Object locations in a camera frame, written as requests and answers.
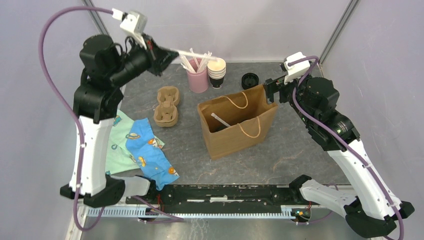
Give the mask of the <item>brown paper takeout bag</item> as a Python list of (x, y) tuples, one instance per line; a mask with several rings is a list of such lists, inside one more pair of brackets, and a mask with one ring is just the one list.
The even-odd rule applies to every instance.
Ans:
[[(277, 110), (275, 102), (267, 103), (262, 85), (199, 103), (197, 112), (210, 158), (217, 160), (263, 142)], [(222, 124), (211, 113), (231, 127), (212, 132)]]

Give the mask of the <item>stirrer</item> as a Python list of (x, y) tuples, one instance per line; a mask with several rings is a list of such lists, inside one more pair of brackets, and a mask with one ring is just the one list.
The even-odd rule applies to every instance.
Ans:
[(217, 59), (218, 59), (217, 57), (211, 56), (211, 55), (208, 55), (208, 54), (194, 53), (194, 52), (189, 52), (189, 51), (184, 51), (184, 50), (179, 50), (179, 49), (173, 49), (173, 51), (177, 52), (180, 56), (202, 58), (202, 59), (207, 59), (207, 60), (211, 60), (211, 61), (217, 61)]
[(230, 124), (228, 124), (226, 121), (224, 121), (223, 119), (221, 119), (219, 116), (217, 116), (215, 113), (211, 113), (211, 116), (216, 119), (217, 121), (219, 121), (222, 125), (224, 125), (225, 127), (231, 127)]

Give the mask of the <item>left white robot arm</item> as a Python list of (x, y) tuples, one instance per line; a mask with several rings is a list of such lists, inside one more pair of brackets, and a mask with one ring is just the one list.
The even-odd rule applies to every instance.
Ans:
[(99, 34), (86, 39), (79, 53), (84, 67), (72, 107), (76, 156), (71, 180), (59, 193), (68, 199), (83, 199), (93, 208), (115, 205), (124, 197), (138, 196), (145, 204), (157, 198), (152, 179), (107, 175), (107, 147), (124, 97), (122, 87), (144, 72), (160, 76), (179, 54), (158, 46), (151, 37), (145, 44), (132, 37), (129, 42), (130, 50), (124, 51), (109, 35)]

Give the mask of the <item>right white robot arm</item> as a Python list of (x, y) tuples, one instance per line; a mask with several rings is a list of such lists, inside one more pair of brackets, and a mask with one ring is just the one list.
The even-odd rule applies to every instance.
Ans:
[(400, 228), (414, 207), (397, 198), (373, 166), (360, 134), (352, 121), (337, 111), (339, 91), (323, 77), (308, 76), (288, 84), (278, 79), (264, 82), (266, 99), (289, 103), (311, 136), (341, 168), (355, 190), (351, 195), (301, 175), (289, 184), (289, 199), (319, 204), (343, 217), (350, 228), (363, 238), (387, 237)]

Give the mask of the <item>brown cardboard cup carriers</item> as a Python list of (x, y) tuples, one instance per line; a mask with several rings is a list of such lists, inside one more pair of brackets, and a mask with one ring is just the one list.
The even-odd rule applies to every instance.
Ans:
[(157, 126), (162, 128), (173, 127), (177, 124), (180, 103), (180, 91), (175, 86), (164, 86), (157, 91), (159, 105), (154, 110), (153, 119)]

